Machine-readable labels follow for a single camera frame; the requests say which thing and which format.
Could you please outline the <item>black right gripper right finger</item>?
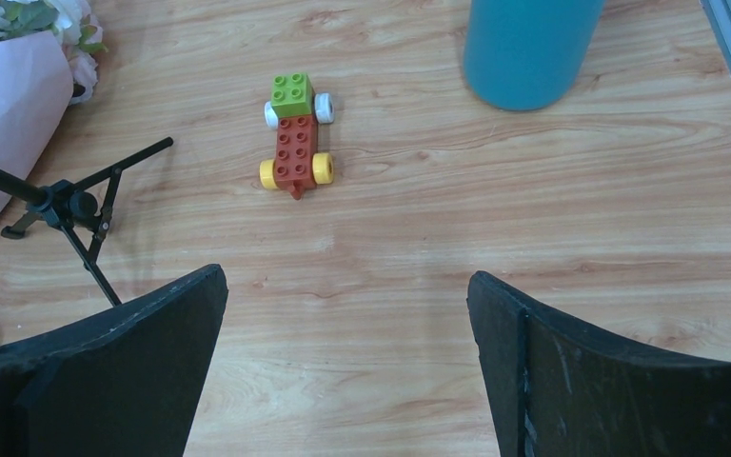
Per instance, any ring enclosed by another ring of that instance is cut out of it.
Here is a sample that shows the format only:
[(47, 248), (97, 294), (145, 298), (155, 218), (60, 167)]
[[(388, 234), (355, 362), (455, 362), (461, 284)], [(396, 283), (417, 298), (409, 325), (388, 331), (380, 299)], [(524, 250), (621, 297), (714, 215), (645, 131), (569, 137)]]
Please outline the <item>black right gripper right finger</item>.
[(731, 456), (731, 362), (623, 337), (484, 271), (466, 303), (503, 456)]

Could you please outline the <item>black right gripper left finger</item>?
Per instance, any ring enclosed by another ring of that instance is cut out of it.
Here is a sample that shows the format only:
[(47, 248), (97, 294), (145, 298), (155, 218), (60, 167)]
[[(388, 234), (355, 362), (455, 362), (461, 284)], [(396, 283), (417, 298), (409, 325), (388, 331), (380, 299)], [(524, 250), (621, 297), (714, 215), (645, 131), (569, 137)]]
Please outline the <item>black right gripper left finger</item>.
[(217, 265), (0, 347), (0, 456), (180, 456), (223, 323)]

